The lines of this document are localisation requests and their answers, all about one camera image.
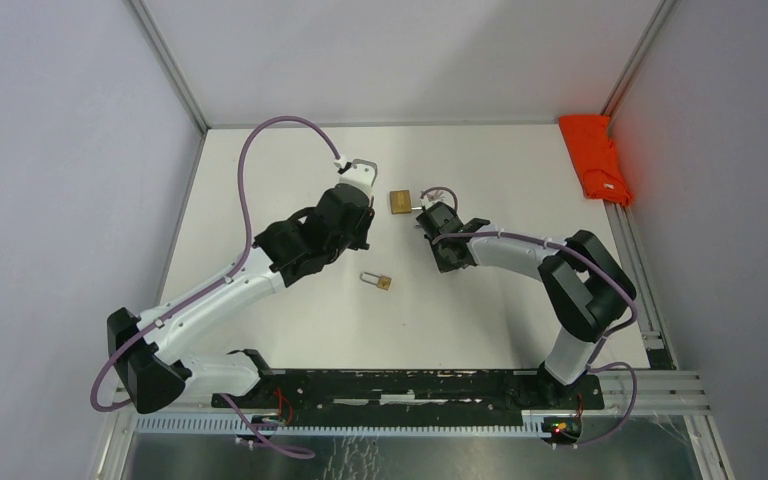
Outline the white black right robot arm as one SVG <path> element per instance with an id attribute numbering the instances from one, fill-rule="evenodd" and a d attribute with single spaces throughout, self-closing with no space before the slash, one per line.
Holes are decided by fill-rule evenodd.
<path id="1" fill-rule="evenodd" d="M 537 370 L 537 392 L 551 408 L 578 393 L 579 380 L 607 339 L 635 315 L 636 288 L 599 238 L 590 231 L 556 241 L 504 231 L 489 221 L 462 222 L 443 202 L 424 207 L 417 222 L 438 270 L 493 267 L 540 282 L 560 323 L 555 343 Z"/>

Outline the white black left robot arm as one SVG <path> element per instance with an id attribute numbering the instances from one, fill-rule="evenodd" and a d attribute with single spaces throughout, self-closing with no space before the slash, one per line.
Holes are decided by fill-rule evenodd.
<path id="1" fill-rule="evenodd" d="M 243 309 L 321 272 L 345 251 L 368 249 L 373 203 L 372 186 L 341 181 L 315 206 L 270 224 L 255 236 L 247 257 L 175 302 L 140 314 L 115 310 L 106 320 L 109 359 L 103 369 L 115 370 L 140 414 L 157 412 L 186 391 L 266 405 L 274 394 L 269 375 L 221 357 L 199 361 L 190 345 Z"/>

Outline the left aluminium frame rail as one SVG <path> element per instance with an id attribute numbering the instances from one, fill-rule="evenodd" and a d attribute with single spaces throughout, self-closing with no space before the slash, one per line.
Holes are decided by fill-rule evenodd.
<path id="1" fill-rule="evenodd" d="M 125 0 L 124 4 L 131 11 L 135 22 L 147 41 L 155 59 L 166 76 L 170 86 L 188 118 L 197 131 L 205 135 L 209 123 L 189 87 L 181 68 L 176 62 L 172 51 L 165 41 L 148 5 L 143 0 Z"/>

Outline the aluminium corner frame rail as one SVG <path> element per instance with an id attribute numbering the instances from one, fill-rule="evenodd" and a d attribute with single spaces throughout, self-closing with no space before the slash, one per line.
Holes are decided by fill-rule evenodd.
<path id="1" fill-rule="evenodd" d="M 614 87 L 610 91 L 600 114 L 613 118 L 620 110 L 622 103 L 631 90 L 642 66 L 666 26 L 674 10 L 681 2 L 679 0 L 661 0 L 646 27 L 638 39 Z"/>

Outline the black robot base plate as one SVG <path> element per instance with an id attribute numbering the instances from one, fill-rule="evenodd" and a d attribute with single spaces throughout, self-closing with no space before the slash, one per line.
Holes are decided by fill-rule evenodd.
<path id="1" fill-rule="evenodd" d="M 292 427 L 520 426 L 526 410 L 579 413 L 605 401 L 584 375 L 558 402 L 537 390 L 536 370 L 310 370 L 264 373 L 252 389 L 212 405 L 274 411 Z"/>

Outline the large brass padlock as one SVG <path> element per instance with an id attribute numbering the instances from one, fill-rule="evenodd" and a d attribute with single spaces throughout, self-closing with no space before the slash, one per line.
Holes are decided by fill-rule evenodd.
<path id="1" fill-rule="evenodd" d="M 393 190 L 388 194 L 389 211 L 391 215 L 418 216 L 423 207 L 415 205 L 409 190 Z"/>

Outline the orange folded cloth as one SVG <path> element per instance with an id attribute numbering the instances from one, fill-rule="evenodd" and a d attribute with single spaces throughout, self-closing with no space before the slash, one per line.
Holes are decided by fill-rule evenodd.
<path id="1" fill-rule="evenodd" d="M 558 124 L 584 196 L 629 207 L 634 196 L 608 133 L 610 121 L 609 116 L 577 114 L 561 116 Z"/>

